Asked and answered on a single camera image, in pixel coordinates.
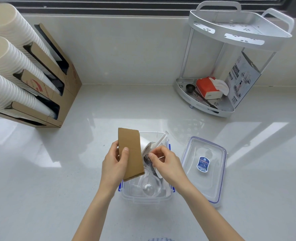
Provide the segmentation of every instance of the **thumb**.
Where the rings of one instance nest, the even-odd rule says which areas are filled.
[[[150,160],[151,160],[151,162],[155,165],[155,167],[158,169],[160,166],[161,166],[161,164],[162,164],[162,162],[158,159],[158,157],[154,154],[154,153],[149,153],[148,154],[148,156],[149,156],[149,158],[150,158]]]
[[[120,161],[122,164],[125,164],[127,166],[128,164],[128,157],[129,157],[129,148],[128,147],[125,147],[123,150],[122,150],[122,153],[121,153],[121,158],[120,158]]]

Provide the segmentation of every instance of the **upper shelf tier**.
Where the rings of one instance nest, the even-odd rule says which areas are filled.
[[[233,6],[236,11],[200,10],[204,6]],[[288,24],[285,31],[265,18],[267,14]],[[189,25],[196,31],[235,46],[251,49],[279,51],[283,43],[292,37],[294,19],[272,8],[262,16],[241,11],[238,2],[204,1],[190,11]]]

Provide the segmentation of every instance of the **forearm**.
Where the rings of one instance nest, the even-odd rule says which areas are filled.
[[[243,240],[192,183],[187,183],[180,194],[210,241]]]
[[[98,241],[113,193],[100,189],[92,200],[72,241]]]

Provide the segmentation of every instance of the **window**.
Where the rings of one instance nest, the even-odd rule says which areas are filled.
[[[190,10],[205,0],[0,0],[13,4],[22,13],[104,14],[189,16]],[[238,1],[242,10],[261,14],[275,8],[296,17],[296,0],[226,0]],[[216,9],[228,9],[218,6]]]

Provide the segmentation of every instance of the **hand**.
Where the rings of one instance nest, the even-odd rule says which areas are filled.
[[[157,147],[152,150],[148,156],[162,177],[174,186],[179,193],[182,190],[182,186],[190,183],[181,165],[180,159],[175,153],[167,149],[166,146]]]
[[[125,176],[129,156],[129,149],[125,147],[122,150],[121,159],[119,160],[119,148],[117,146],[118,140],[112,143],[108,154],[102,162],[99,185],[99,189],[109,191],[112,195]]]

